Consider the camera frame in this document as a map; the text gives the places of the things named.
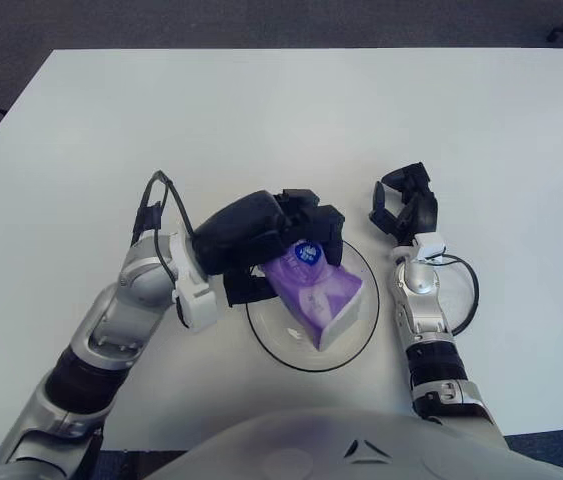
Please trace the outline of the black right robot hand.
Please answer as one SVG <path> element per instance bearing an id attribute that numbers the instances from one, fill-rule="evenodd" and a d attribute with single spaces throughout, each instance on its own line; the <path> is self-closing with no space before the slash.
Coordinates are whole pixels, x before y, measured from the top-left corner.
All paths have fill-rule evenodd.
<path id="1" fill-rule="evenodd" d="M 384 175 L 375 183 L 370 221 L 399 246 L 410 245 L 417 234 L 436 231 L 438 202 L 429 187 L 430 177 L 422 162 Z M 386 208 L 386 189 L 401 194 L 403 208 L 394 215 Z"/>

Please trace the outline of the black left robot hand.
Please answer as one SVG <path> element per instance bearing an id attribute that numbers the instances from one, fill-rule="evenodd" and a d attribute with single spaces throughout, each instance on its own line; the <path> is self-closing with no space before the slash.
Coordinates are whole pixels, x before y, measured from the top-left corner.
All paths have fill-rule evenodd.
<path id="1" fill-rule="evenodd" d="M 196 260 L 207 275 L 223 277 L 229 306 L 274 298 L 269 281 L 252 270 L 283 256 L 301 240 L 322 246 L 327 263 L 338 266 L 345 217 L 322 205 L 309 189 L 266 190 L 246 195 L 216 212 L 193 233 Z"/>

